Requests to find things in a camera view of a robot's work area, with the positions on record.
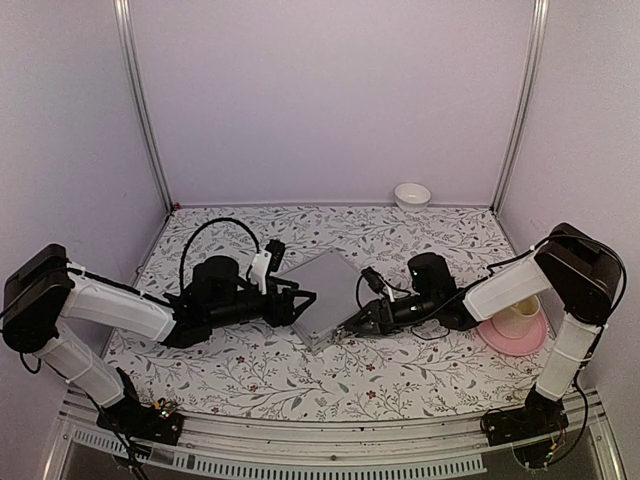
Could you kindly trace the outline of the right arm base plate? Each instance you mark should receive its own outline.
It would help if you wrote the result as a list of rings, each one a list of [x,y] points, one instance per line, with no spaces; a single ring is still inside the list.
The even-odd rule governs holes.
[[[480,419],[489,445],[503,445],[560,432],[569,425],[562,400],[550,400],[531,389],[523,406],[492,409]]]

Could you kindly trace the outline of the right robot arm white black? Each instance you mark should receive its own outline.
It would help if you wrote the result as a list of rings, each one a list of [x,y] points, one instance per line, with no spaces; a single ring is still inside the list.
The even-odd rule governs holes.
[[[564,317],[553,351],[533,388],[533,400],[517,415],[517,427],[537,436],[552,424],[559,402],[600,338],[626,291],[621,257],[568,223],[521,255],[488,266],[488,274],[467,286],[456,285],[443,256],[427,252],[408,262],[412,293],[399,299],[383,293],[375,270],[362,276],[375,300],[340,327],[347,334],[382,336],[435,319],[452,331],[478,327],[499,312],[552,290]]]

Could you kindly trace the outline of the aluminium poker case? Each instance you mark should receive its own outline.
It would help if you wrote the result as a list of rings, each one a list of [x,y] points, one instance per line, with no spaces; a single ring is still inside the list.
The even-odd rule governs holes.
[[[334,332],[359,311],[355,300],[359,272],[340,252],[329,249],[286,270],[281,277],[316,294],[316,300],[292,329],[317,355],[333,343]]]

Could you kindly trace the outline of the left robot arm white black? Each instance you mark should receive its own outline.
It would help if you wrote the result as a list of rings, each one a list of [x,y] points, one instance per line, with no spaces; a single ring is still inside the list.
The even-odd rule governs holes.
[[[10,276],[4,287],[1,335],[20,354],[32,354],[83,389],[128,434],[148,426],[128,378],[105,364],[65,321],[88,320],[126,330],[169,348],[189,348],[208,340],[214,329],[263,319],[289,326],[317,298],[299,284],[274,277],[284,257],[279,240],[257,246],[245,273],[229,256],[198,263],[192,276],[179,264],[176,295],[155,297],[106,279],[69,260],[50,244]]]

